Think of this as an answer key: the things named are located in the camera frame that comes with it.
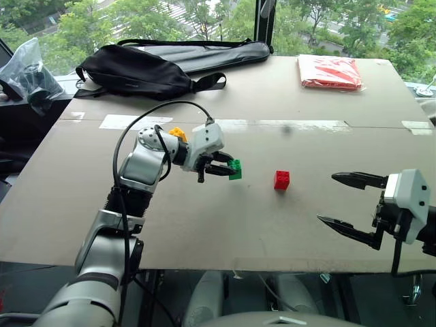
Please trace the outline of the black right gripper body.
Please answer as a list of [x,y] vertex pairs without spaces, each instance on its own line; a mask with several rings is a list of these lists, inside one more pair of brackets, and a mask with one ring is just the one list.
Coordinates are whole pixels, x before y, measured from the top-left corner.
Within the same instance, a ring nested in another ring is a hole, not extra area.
[[376,206],[372,226],[376,228],[376,234],[384,232],[394,238],[407,238],[411,221],[414,218],[412,213],[405,208],[399,208],[396,204],[384,199],[385,191],[381,192],[379,203]]

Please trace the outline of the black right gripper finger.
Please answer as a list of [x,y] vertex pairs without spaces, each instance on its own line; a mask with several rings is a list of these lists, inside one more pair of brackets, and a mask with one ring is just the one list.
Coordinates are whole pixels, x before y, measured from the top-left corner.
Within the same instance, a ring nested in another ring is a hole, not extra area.
[[385,189],[388,182],[387,176],[378,176],[365,172],[337,172],[331,177],[348,187],[365,189],[366,186]]
[[333,219],[324,215],[317,215],[317,218],[345,237],[364,243],[375,250],[379,250],[381,247],[384,235],[384,231],[381,228],[376,228],[375,232],[363,232],[355,229],[352,224],[345,221]]

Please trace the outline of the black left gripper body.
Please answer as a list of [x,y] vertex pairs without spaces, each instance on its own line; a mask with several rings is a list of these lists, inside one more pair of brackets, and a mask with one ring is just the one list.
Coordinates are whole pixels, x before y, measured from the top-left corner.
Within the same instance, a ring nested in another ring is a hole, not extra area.
[[196,172],[198,174],[198,182],[203,183],[204,182],[204,175],[206,173],[206,165],[212,164],[214,161],[214,152],[213,153],[203,153],[199,157],[196,163]]

